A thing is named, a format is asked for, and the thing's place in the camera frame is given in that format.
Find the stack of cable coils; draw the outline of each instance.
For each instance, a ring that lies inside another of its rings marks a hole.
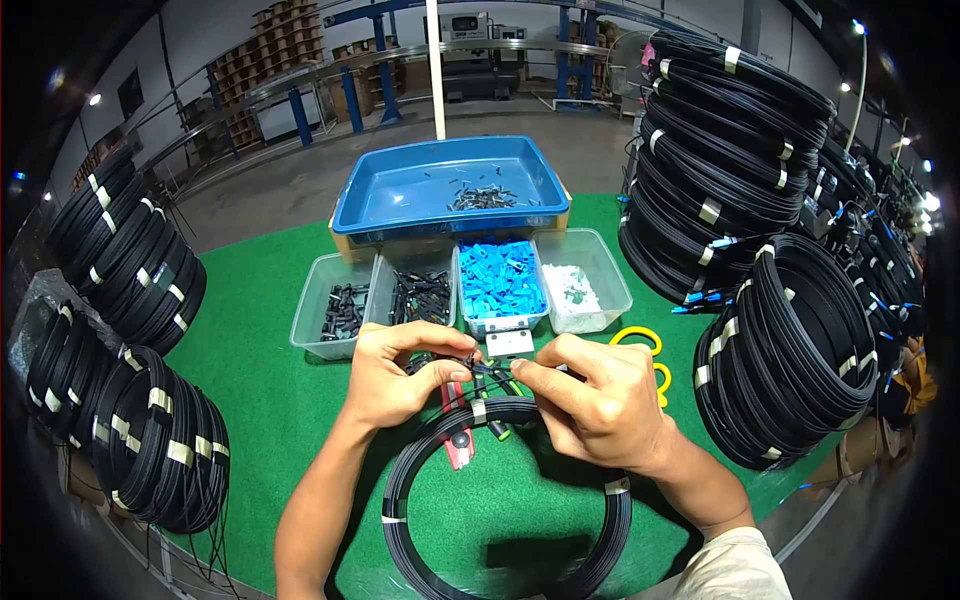
[[[677,303],[735,287],[763,241],[798,219],[833,103],[762,60],[657,32],[620,247]],[[719,309],[723,304],[715,304]]]
[[[113,359],[69,301],[44,328],[27,375],[27,407],[54,436],[86,449],[97,398]]]
[[[125,342],[166,354],[193,323],[203,264],[146,197],[132,151],[117,149],[70,198],[48,246],[63,277]]]
[[[229,488],[223,417],[146,347],[122,348],[93,423],[93,465],[108,499],[177,534],[217,521]]]
[[[874,394],[863,304],[833,257],[773,236],[697,344],[694,395],[707,431],[746,468],[789,465],[850,426]]]
[[[924,334],[924,287],[919,269],[893,231],[874,215],[845,271],[876,338],[882,372],[900,367],[908,337]]]
[[[497,396],[476,399],[454,408],[424,425],[424,435],[396,457],[383,493],[383,533],[396,567],[410,586],[430,600],[474,600],[430,570],[414,547],[407,526],[407,497],[417,471],[445,440],[465,427],[488,420],[523,424],[538,420],[537,403],[530,397]],[[593,595],[610,574],[627,542],[632,515],[630,482],[620,469],[601,469],[607,512],[600,537],[589,555],[567,578],[542,595],[549,600],[584,600]]]

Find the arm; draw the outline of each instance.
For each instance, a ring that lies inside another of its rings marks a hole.
[[[438,386],[471,378],[467,368],[454,361],[433,361],[411,376],[397,362],[408,359],[414,349],[466,357],[475,348],[469,336],[424,322],[360,328],[347,399],[276,528],[279,600],[324,598],[326,577],[347,530],[360,467],[377,430],[410,419]]]
[[[586,382],[557,371],[561,364]],[[536,393],[558,452],[654,479],[707,540],[754,526],[740,481],[688,440],[660,408],[648,347],[562,335],[537,354],[536,362],[518,360],[511,368]]]

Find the metal rail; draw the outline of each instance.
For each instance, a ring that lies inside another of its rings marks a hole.
[[[581,56],[604,58],[609,52],[609,48],[599,46],[588,46],[586,44],[577,44],[557,40],[535,40],[535,39],[468,39],[460,41],[448,41],[440,44],[441,52],[450,52],[454,50],[473,50],[473,49],[500,49],[500,50],[546,50],[567,52]],[[217,123],[224,121],[231,116],[251,108],[272,97],[285,94],[291,86],[300,86],[302,84],[316,82],[330,77],[340,77],[343,75],[342,68],[357,70],[386,62],[387,60],[410,59],[415,57],[425,57],[427,54],[427,45],[404,46],[401,48],[391,48],[383,52],[374,52],[359,57],[348,57],[337,60],[326,66],[320,66],[316,69],[304,71],[296,77],[284,78],[282,81],[260,86],[250,95],[239,102],[225,109],[222,113],[210,117],[189,132],[184,133],[179,138],[172,141],[166,148],[154,155],[141,167],[141,171],[147,171],[157,166],[164,158],[172,154],[177,148],[187,143],[198,134],[208,130]]]

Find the white pole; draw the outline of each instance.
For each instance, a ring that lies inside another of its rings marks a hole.
[[[437,0],[426,0],[426,43],[430,48],[430,84],[433,88],[433,121],[437,139],[446,139],[444,76],[440,70],[440,17]]]
[[[856,124],[860,121],[860,110],[863,108],[863,92],[867,87],[867,34],[863,34],[863,70],[860,71],[860,94],[856,98],[856,113],[853,115],[853,125],[850,127],[850,137],[847,138],[847,152],[853,145],[853,135],[856,133]]]

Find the person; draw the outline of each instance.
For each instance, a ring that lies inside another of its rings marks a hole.
[[[472,338],[441,325],[360,328],[343,408],[276,528],[278,600],[325,598],[326,577],[376,431],[413,417],[439,386],[470,381],[468,369],[453,360],[432,361],[408,376],[400,365],[414,350],[482,356]],[[555,369],[560,365],[586,381]],[[558,452],[650,477],[703,532],[706,543],[687,565],[676,597],[790,597],[754,525],[743,485],[660,408],[648,347],[607,346],[564,334],[544,346],[535,361],[515,360],[511,372],[535,393]]]

